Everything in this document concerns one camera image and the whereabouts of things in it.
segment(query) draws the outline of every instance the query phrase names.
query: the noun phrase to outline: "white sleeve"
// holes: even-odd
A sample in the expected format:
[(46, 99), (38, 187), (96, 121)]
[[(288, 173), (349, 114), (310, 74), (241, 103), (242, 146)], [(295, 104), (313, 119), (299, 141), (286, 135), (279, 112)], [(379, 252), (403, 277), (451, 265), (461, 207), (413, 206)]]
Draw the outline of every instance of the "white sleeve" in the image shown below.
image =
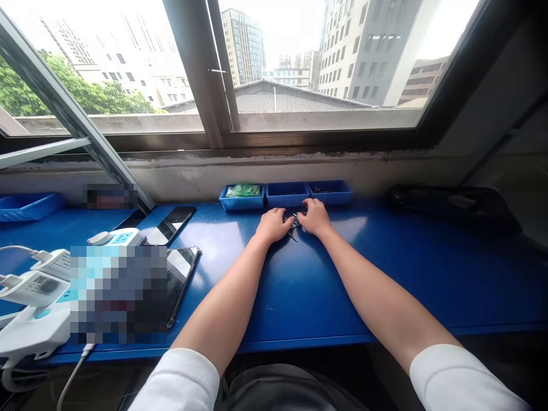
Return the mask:
[(529, 405), (464, 348), (433, 345), (417, 355), (409, 377), (426, 411), (522, 411)]
[(211, 411), (219, 373), (202, 354), (186, 348), (165, 353), (131, 404), (130, 411)]

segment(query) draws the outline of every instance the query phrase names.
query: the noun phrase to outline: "green foliage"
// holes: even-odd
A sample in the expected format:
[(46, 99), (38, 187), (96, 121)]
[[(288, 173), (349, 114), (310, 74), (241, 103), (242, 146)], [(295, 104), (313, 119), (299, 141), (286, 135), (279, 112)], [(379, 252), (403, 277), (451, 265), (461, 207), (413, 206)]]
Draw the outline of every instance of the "green foliage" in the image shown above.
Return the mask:
[[(129, 114), (157, 112), (137, 91), (127, 95), (119, 82), (89, 84), (61, 55), (41, 50), (40, 55), (88, 114)], [(50, 114), (46, 105), (0, 55), (0, 106), (12, 116)]]

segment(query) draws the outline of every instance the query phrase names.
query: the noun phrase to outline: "blue storage bin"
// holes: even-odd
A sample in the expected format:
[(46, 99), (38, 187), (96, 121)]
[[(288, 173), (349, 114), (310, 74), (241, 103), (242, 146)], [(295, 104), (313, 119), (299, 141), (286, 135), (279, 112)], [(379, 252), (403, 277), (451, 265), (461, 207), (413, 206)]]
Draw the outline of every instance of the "blue storage bin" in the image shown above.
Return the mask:
[(0, 198), (0, 221), (38, 221), (64, 206), (57, 193), (14, 194)]
[(261, 186), (261, 195), (258, 197), (227, 197), (228, 187), (234, 187), (237, 184), (230, 184), (226, 186), (219, 197), (219, 201), (223, 205), (225, 211), (233, 209), (254, 209), (264, 208), (264, 184), (257, 184)]
[(308, 187), (303, 182), (267, 184), (268, 207), (301, 207), (309, 198)]
[[(323, 182), (307, 182), (310, 196), (326, 205), (348, 204), (354, 195), (352, 189), (342, 180)], [(315, 189), (321, 191), (333, 191), (330, 193), (314, 193)]]

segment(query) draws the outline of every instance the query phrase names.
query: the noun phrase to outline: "black smartphone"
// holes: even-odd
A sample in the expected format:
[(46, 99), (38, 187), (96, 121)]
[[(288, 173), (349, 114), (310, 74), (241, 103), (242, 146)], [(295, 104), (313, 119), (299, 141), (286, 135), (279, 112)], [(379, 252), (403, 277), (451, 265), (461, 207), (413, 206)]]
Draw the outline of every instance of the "black smartphone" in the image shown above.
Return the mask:
[(171, 316), (167, 321), (167, 329), (175, 323), (199, 255), (198, 247), (175, 248), (167, 251), (167, 297), (168, 306), (173, 307), (170, 309)]
[(156, 227), (142, 230), (148, 245), (167, 245), (194, 214), (196, 207), (175, 207)]

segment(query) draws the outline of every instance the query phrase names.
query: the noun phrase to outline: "pixelated blur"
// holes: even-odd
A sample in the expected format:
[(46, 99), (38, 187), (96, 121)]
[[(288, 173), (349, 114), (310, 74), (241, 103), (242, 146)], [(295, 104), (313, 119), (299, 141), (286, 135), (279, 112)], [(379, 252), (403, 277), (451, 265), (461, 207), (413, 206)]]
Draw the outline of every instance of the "pixelated blur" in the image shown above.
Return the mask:
[(84, 184), (83, 202), (88, 209), (137, 209), (133, 184)]
[(71, 247), (71, 342), (161, 343), (172, 307), (167, 248)]

